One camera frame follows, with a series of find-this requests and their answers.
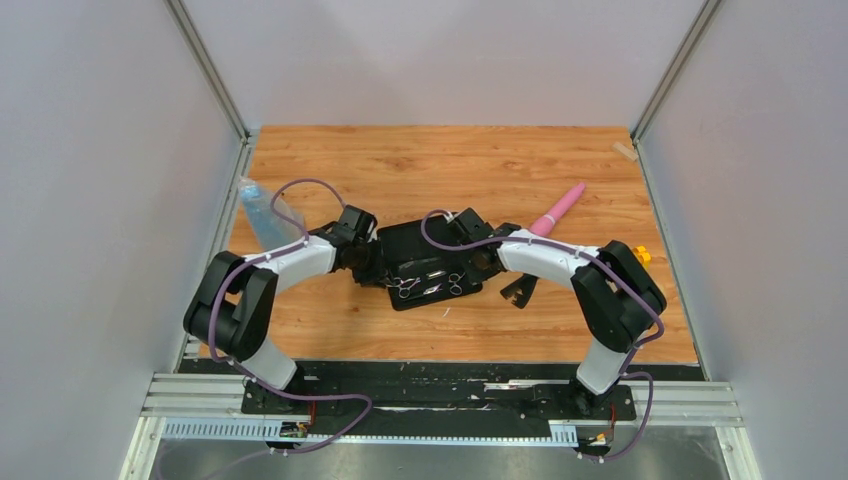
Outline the silver scissors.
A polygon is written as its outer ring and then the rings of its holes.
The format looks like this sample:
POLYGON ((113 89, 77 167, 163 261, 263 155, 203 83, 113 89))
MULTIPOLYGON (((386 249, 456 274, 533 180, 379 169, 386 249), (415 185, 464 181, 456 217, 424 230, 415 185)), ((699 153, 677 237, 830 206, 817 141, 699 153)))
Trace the silver scissors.
POLYGON ((396 289, 397 297, 405 300, 410 297, 413 288, 420 282, 421 278, 418 276, 406 279, 395 277, 393 279, 393 287, 396 289))
POLYGON ((425 275, 425 278, 431 282, 423 291, 423 296, 433 295, 442 290, 447 290, 453 296, 460 296, 463 293, 461 281, 465 274, 458 272, 448 272, 446 270, 435 270, 425 275))

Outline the black zippered tool case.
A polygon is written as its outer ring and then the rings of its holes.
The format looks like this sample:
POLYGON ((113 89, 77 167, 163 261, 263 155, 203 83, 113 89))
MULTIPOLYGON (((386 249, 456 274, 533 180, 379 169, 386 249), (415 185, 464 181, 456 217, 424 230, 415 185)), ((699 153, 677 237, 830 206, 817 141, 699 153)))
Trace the black zippered tool case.
POLYGON ((420 232, 419 220, 383 227, 377 230, 377 238, 381 242, 382 256, 387 270, 387 288, 391 306, 396 311, 411 310, 426 305, 447 301, 481 292, 483 286, 470 281, 465 265, 465 252, 443 250, 431 245, 420 232), (425 275, 435 270, 446 270, 465 274, 461 281, 463 293, 453 296, 447 290, 433 295, 423 296, 422 291, 431 282, 425 275), (415 286, 409 298, 402 300, 397 297, 393 287, 393 279, 420 277, 421 282, 415 286))

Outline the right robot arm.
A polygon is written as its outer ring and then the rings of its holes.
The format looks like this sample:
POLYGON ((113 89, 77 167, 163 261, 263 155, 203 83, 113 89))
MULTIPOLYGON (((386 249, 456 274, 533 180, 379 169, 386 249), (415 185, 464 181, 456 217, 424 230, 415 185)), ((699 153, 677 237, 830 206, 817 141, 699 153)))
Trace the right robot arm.
POLYGON ((665 333, 660 315, 667 300, 636 253, 615 240, 582 246, 514 224, 494 229, 471 208, 443 215, 457 242, 448 249, 468 251, 474 274, 515 272, 574 292, 592 340, 575 374, 571 403, 584 417, 601 414, 636 351, 665 333))

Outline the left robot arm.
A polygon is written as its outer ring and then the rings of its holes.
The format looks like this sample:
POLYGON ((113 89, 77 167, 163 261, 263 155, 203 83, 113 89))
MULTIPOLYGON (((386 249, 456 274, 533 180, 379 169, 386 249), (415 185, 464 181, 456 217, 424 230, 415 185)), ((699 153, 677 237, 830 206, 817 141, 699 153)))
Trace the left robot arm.
POLYGON ((338 220, 290 245, 250 256, 216 254, 187 307, 184 330, 268 385, 268 400, 279 411, 298 411, 306 386, 294 378, 296 362, 269 336, 275 297, 340 269, 380 282, 376 226, 373 214, 346 206, 338 220))

